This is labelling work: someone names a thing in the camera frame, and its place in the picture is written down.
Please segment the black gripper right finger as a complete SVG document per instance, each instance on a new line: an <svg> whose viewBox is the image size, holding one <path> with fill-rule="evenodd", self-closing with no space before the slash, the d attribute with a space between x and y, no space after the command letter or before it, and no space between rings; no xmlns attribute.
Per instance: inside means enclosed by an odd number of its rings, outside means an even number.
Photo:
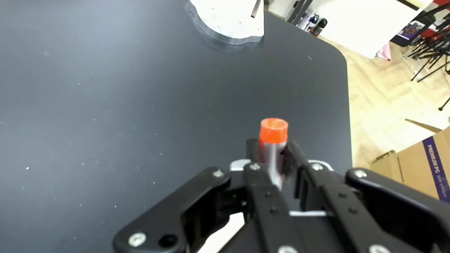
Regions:
<svg viewBox="0 0 450 253"><path fill-rule="evenodd" d="M450 206L369 168L317 167L291 142L282 150L293 196L315 218L294 219L304 253L450 253Z"/></svg>

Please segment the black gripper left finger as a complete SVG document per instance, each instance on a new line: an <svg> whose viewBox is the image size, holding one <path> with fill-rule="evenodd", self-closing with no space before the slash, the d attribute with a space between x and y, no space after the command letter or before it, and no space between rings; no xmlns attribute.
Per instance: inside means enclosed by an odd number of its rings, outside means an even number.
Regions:
<svg viewBox="0 0 450 253"><path fill-rule="evenodd" d="M197 253L235 213L244 226L220 253L298 253L294 218L270 180L261 140L246 142L246 156L244 168L207 167L144 211L114 234L114 253Z"/></svg>

